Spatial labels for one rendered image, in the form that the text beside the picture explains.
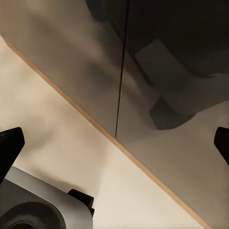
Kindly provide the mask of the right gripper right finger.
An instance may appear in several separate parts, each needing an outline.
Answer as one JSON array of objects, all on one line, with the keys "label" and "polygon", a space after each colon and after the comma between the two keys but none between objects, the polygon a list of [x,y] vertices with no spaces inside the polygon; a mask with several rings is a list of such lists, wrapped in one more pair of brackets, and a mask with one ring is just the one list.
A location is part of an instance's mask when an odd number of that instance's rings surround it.
[{"label": "right gripper right finger", "polygon": [[221,155],[224,157],[229,165],[229,129],[224,127],[218,127],[215,138],[214,145],[219,150]]}]

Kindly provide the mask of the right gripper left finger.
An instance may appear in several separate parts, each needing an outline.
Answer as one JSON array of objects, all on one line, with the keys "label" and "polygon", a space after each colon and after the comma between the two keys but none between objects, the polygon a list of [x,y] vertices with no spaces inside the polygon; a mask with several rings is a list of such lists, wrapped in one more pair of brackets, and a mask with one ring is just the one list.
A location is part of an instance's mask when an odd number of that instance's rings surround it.
[{"label": "right gripper left finger", "polygon": [[0,184],[25,145],[20,127],[0,132]]}]

